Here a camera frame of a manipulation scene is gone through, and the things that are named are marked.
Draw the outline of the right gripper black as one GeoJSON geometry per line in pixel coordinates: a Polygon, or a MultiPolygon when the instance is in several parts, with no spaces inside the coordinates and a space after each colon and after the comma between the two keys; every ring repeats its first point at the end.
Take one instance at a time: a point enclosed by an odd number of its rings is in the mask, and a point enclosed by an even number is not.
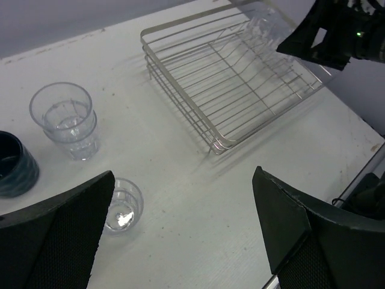
{"type": "Polygon", "coordinates": [[[315,1],[276,51],[337,70],[352,58],[384,63],[384,1],[315,1]]]}

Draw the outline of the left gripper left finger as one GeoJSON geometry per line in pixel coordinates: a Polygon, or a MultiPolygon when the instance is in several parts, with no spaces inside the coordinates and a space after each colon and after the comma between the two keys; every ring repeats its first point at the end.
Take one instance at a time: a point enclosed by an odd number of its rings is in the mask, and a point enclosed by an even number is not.
{"type": "Polygon", "coordinates": [[[111,203],[106,171],[1,216],[1,288],[86,288],[111,203]]]}

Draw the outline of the dark blue mug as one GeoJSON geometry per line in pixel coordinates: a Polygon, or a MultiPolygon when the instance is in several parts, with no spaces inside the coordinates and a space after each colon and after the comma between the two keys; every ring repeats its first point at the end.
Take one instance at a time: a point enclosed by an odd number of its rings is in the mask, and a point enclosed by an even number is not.
{"type": "Polygon", "coordinates": [[[1,198],[27,193],[39,176],[39,165],[29,150],[15,135],[1,131],[1,198]]]}

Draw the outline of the clear plastic cup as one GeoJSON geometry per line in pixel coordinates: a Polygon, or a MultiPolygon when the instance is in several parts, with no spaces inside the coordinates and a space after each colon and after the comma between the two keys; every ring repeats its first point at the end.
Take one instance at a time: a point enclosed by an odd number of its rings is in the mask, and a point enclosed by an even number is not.
{"type": "Polygon", "coordinates": [[[63,132],[57,137],[47,131],[43,132],[53,144],[72,160],[89,160],[100,148],[97,115],[95,112],[93,112],[93,119],[91,128],[87,128],[84,132],[82,132],[81,128],[71,128],[69,132],[63,132]]]}
{"type": "Polygon", "coordinates": [[[55,82],[42,87],[32,97],[29,112],[50,138],[63,142],[84,138],[96,121],[90,94],[71,82],[55,82]]]}
{"type": "Polygon", "coordinates": [[[139,187],[128,179],[116,178],[103,234],[118,236],[127,233],[138,223],[143,209],[144,198],[139,187]]]}

